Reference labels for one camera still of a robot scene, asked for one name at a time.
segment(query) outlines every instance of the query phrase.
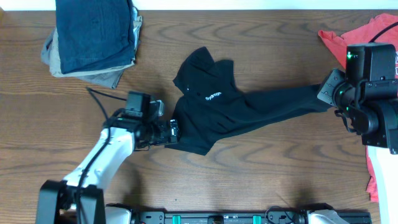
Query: stack of folded clothes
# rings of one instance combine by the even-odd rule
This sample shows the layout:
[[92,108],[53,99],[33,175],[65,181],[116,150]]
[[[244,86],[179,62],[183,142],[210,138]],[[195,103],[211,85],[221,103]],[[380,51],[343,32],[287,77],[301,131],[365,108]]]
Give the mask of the stack of folded clothes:
[[57,26],[41,58],[54,77],[115,89],[133,66],[142,17],[131,0],[56,0]]

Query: white logo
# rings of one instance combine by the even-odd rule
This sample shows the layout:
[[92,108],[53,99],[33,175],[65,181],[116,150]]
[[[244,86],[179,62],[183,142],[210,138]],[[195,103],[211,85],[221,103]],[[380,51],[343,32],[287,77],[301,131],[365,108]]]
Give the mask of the white logo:
[[215,94],[211,94],[209,97],[206,97],[206,100],[211,100],[211,99],[213,99],[214,97],[220,96],[220,95],[221,95],[221,92],[218,92],[218,93],[215,93]]

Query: red cloth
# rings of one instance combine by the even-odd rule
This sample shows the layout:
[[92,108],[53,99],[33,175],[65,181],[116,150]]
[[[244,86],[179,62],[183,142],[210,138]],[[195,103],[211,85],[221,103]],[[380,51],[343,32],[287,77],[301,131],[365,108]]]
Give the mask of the red cloth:
[[[376,34],[382,31],[387,26],[398,22],[398,16],[390,14],[381,14],[371,19],[368,24],[361,26],[355,30],[349,31],[341,37],[337,36],[336,33],[331,31],[320,30],[318,35],[321,37],[323,43],[329,48],[332,54],[337,58],[339,63],[345,68],[346,67],[346,48],[349,44],[360,44],[368,43]],[[398,26],[388,30],[381,35],[376,42],[390,43],[393,44],[398,50]],[[396,56],[396,78],[398,78],[398,52]],[[371,201],[378,202],[379,196],[377,194],[376,176],[374,175],[372,162],[368,156],[368,150],[366,149],[366,163],[368,170],[371,175],[371,179],[368,183],[367,192],[370,193]]]

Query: pink cloth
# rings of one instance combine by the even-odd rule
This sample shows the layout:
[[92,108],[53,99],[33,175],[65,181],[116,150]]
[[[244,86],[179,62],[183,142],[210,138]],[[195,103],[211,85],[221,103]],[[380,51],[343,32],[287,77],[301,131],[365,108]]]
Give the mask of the pink cloth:
[[[349,44],[361,44],[368,43],[375,35],[382,31],[387,26],[398,22],[398,16],[390,14],[380,14],[374,19],[371,19],[368,24],[361,26],[355,30],[349,31],[341,37],[337,36],[336,33],[331,31],[318,31],[318,35],[321,37],[323,43],[329,48],[332,54],[337,58],[339,63],[345,68],[346,67],[346,48]],[[398,26],[388,30],[381,35],[376,42],[389,43],[395,46],[398,50]],[[398,78],[398,52],[396,56],[396,78]],[[371,201],[378,202],[379,196],[377,193],[376,176],[372,162],[368,156],[368,149],[366,148],[366,163],[368,165],[369,174],[371,179],[366,189],[370,193]]]

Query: folded blue garment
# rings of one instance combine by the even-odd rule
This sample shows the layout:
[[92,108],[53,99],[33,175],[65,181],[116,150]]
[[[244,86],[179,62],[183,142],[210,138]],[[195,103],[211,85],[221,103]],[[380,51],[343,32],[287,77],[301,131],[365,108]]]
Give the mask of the folded blue garment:
[[56,0],[56,6],[63,74],[131,63],[131,0]]

